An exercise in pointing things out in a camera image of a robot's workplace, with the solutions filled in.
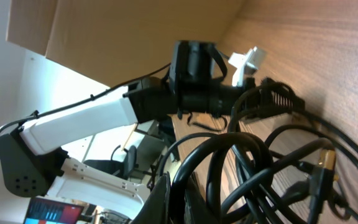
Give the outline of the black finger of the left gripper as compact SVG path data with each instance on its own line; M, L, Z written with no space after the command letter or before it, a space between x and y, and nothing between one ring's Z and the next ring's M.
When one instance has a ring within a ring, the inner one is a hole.
M276 83L271 78L264 78L261 81L261 86ZM295 92L287 85L280 84L277 87L271 89L259 89L254 93L251 93L244 100L244 109L254 109L254 108L265 108L267 106L274 106L276 108L298 108L301 110L305 109L305 101L300 97L296 96ZM261 119L270 118L272 116L282 114L278 110L274 109L273 111L264 110L263 112L249 115L244 118L244 123L253 123Z

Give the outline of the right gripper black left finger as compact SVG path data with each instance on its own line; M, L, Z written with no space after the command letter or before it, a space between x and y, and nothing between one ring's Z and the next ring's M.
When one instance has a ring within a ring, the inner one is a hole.
M131 224L168 224L170 200L170 174L165 173L155 184L139 214Z

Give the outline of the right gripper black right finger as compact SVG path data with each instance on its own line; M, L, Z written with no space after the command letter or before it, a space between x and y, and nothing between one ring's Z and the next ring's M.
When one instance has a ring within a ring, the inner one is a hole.
M217 219L207 208L200 190L193 179L189 179L185 190L185 223L215 224Z

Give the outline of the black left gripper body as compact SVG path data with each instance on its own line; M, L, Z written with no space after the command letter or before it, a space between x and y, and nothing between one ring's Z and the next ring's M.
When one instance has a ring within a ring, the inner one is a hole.
M185 84L179 87L178 107L182 111L230 115L234 103L247 90L255 88L255 78L246 78L245 85L234 87L219 81L207 84Z

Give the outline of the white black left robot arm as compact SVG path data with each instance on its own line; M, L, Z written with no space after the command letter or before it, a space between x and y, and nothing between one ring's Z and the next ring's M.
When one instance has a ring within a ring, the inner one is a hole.
M162 119L170 114L229 115L233 108L256 109L257 119L303 109L305 102L284 83L265 79L255 85L264 52L232 54L233 86L213 77L226 63L212 42L180 40L163 79L154 74L134 80L135 89L110 100L106 92L0 127L4 185L19 197L55 195L111 208L133 220L163 217L167 185L149 192L142 184L101 172L71 158L63 145L109 129Z

